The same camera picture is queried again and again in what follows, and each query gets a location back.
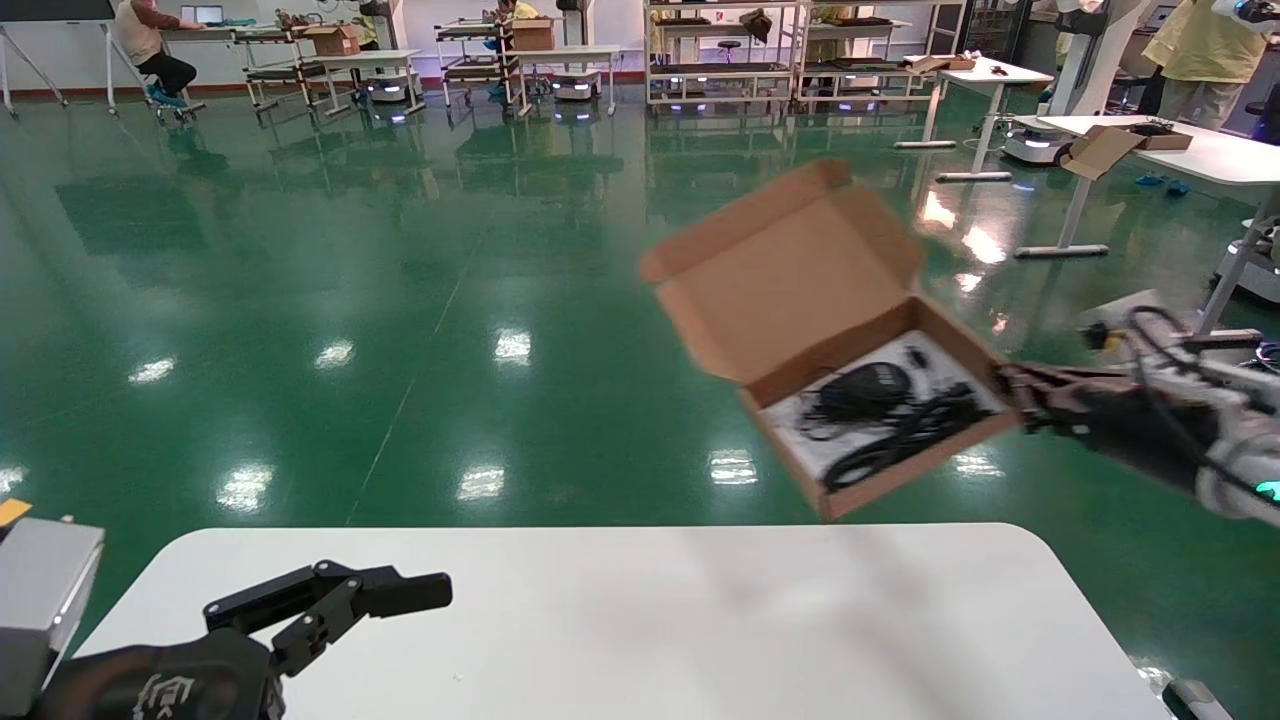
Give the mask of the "black covered right gripper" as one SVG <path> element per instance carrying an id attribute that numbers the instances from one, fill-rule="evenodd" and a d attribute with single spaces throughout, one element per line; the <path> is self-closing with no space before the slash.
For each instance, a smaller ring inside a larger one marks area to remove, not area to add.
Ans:
<path id="1" fill-rule="evenodd" d="M 1023 433 L 1075 433 L 1088 450 L 1194 493 L 1210 448 L 1222 433 L 1221 413 L 1134 380 L 1098 377 L 1097 370 L 1079 366 L 997 365 L 997 386 L 1011 396 L 1009 405 Z M 1075 396 L 1034 395 L 1073 384 Z"/>

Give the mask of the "black covered left gripper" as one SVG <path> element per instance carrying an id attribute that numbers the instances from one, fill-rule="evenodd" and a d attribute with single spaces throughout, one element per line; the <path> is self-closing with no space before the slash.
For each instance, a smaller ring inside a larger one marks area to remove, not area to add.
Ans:
<path id="1" fill-rule="evenodd" d="M 40 716 L 282 719 L 280 674 L 300 675 L 366 618 L 444 609 L 453 598 L 443 571 L 403 577 L 393 566 L 321 560 L 207 603 L 211 632 L 196 641 L 133 644 L 64 662 L 40 697 Z M 271 639 L 271 652 L 230 630 L 255 633 L 285 620 L 296 621 Z"/>

